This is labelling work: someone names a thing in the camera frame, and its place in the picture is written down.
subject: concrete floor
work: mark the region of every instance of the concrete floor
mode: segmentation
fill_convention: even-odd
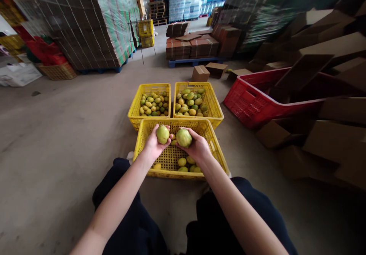
[[[204,29],[206,19],[191,23]],[[0,88],[0,253],[67,254],[87,227],[92,193],[116,157],[135,148],[127,117],[142,83],[187,81],[192,67],[169,69],[165,32],[153,48],[138,50],[120,74],[89,74],[71,81],[42,77],[23,88]],[[243,68],[241,61],[228,61]],[[222,102],[226,75],[209,79]],[[32,97],[34,91],[41,94]],[[265,149],[222,104],[216,129],[233,176],[247,178],[282,213],[300,254],[355,254],[357,241],[343,205],[327,187],[286,180]],[[196,219],[203,182],[146,178],[141,198],[172,252],[186,250],[185,227]]]

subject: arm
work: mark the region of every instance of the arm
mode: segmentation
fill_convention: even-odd
[[[157,124],[133,165],[104,198],[90,225],[70,255],[100,255],[103,253],[107,241],[126,215],[149,169],[171,143],[170,138],[173,137],[172,135],[170,135],[165,145],[158,143],[156,137],[158,127]]]
[[[187,152],[201,168],[244,252],[248,255],[288,254],[213,157],[205,138],[192,129],[188,130],[193,138],[190,147],[186,149],[179,144],[177,146]]]

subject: red plastic crate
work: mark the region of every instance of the red plastic crate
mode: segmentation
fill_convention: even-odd
[[[264,92],[274,86],[290,68],[238,76],[224,104],[249,129],[274,118],[318,111],[327,97],[342,95],[365,96],[365,93],[333,76],[318,73],[295,97],[298,102],[282,104]]]

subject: black pants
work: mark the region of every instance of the black pants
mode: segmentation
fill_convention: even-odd
[[[130,167],[128,160],[117,158],[102,182],[95,189],[95,209]],[[254,189],[248,180],[231,179],[243,196],[272,229],[290,255],[297,251],[292,244],[280,213],[266,195]],[[197,201],[197,221],[188,224],[187,255],[245,254],[232,232],[212,191]],[[150,217],[137,193],[122,222],[109,239],[104,255],[169,254],[160,229]]]

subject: person's left hand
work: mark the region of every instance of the person's left hand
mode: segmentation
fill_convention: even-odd
[[[156,136],[156,130],[159,128],[159,125],[156,124],[154,129],[152,130],[150,136],[146,140],[144,150],[153,158],[153,162],[156,161],[156,159],[160,156],[160,154],[164,151],[165,148],[167,148],[170,143],[172,142],[173,135],[170,134],[168,141],[166,144],[161,144],[157,140]]]

